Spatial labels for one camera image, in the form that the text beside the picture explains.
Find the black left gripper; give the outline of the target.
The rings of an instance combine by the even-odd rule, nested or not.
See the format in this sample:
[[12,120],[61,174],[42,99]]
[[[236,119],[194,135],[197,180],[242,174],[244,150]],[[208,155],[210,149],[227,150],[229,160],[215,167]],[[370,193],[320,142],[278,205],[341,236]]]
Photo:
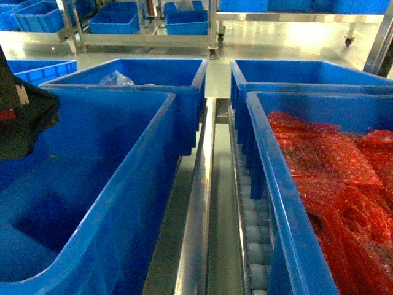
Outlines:
[[38,137],[58,122],[59,98],[12,73],[1,51],[1,160],[33,153]]

